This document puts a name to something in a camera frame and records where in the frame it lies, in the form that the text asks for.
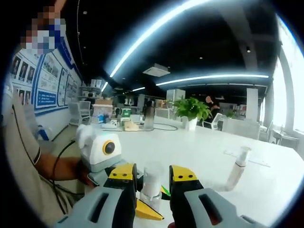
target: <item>display board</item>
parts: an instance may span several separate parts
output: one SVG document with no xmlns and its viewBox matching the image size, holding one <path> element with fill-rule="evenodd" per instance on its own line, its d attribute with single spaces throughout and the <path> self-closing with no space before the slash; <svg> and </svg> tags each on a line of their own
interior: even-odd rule
<svg viewBox="0 0 304 228">
<path fill-rule="evenodd" d="M 22 49 L 8 72 L 23 105 L 33 104 L 36 114 L 67 108 L 77 99 L 82 80 L 65 52 L 36 55 Z"/>
</svg>

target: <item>desk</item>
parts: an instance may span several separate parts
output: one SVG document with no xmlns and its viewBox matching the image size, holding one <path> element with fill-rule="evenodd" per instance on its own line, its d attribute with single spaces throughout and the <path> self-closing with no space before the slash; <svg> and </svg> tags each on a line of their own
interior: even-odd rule
<svg viewBox="0 0 304 228">
<path fill-rule="evenodd" d="M 131 116 L 137 121 L 138 116 Z M 155 123 L 181 128 L 182 123 L 155 117 Z M 158 161 L 166 170 L 162 184 L 169 188 L 169 166 L 187 167 L 195 172 L 205 188 L 225 185 L 236 160 L 225 150 L 252 149 L 252 157 L 260 158 L 270 167 L 249 162 L 233 191 L 219 192 L 237 207 L 237 214 L 270 226 L 289 204 L 304 174 L 304 161 L 293 149 L 249 139 L 208 128 L 196 127 L 193 132 L 154 130 L 151 132 L 117 132 L 123 158 L 136 163 L 139 170 L 146 162 Z M 168 201 L 162 200 L 162 221 L 135 217 L 135 228 L 166 228 L 173 222 Z"/>
<path fill-rule="evenodd" d="M 288 141 L 293 141 L 295 142 L 295 150 L 298 149 L 298 144 L 299 144 L 299 139 L 294 138 L 290 135 L 288 135 L 285 132 L 279 131 L 279 130 L 272 130 L 273 131 L 273 137 L 275 138 L 275 143 L 278 145 L 282 145 L 282 140 L 288 140 Z"/>
</svg>

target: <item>chair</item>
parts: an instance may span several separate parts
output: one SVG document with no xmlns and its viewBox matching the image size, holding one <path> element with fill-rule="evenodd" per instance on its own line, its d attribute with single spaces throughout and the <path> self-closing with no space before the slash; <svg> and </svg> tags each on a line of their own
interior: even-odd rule
<svg viewBox="0 0 304 228">
<path fill-rule="evenodd" d="M 163 117 L 166 119 L 170 119 L 170 109 L 168 108 L 156 108 L 155 115 L 159 117 Z"/>
<path fill-rule="evenodd" d="M 227 118 L 224 120 L 222 131 L 258 140 L 260 124 L 250 120 L 244 121 Z"/>
<path fill-rule="evenodd" d="M 54 142 L 49 141 L 49 138 L 52 137 L 52 130 L 50 128 L 38 125 L 34 112 L 34 106 L 32 104 L 24 105 L 23 110 L 25 114 L 26 123 L 33 136 L 37 140 L 42 151 L 52 152 L 55 148 Z"/>
<path fill-rule="evenodd" d="M 221 118 L 222 118 L 222 114 L 217 113 L 211 123 L 204 121 L 204 124 L 210 124 L 212 130 L 217 130 L 218 129 L 218 122 Z"/>
<path fill-rule="evenodd" d="M 76 102 L 69 103 L 68 104 L 68 109 L 69 109 L 70 114 L 71 114 L 71 119 L 70 119 L 70 123 L 69 123 L 70 125 L 79 126 L 80 124 L 82 124 L 84 119 L 87 119 L 88 124 L 91 123 L 90 114 L 81 115 L 79 103 L 76 103 Z"/>
<path fill-rule="evenodd" d="M 81 115 L 91 115 L 91 102 L 90 101 L 79 101 L 79 108 Z"/>
<path fill-rule="evenodd" d="M 273 128 L 273 121 L 271 121 L 269 127 L 267 128 L 267 130 L 265 132 L 260 131 L 259 140 L 264 141 L 264 142 L 269 142 L 269 138 L 270 138 L 272 128 Z"/>
</svg>

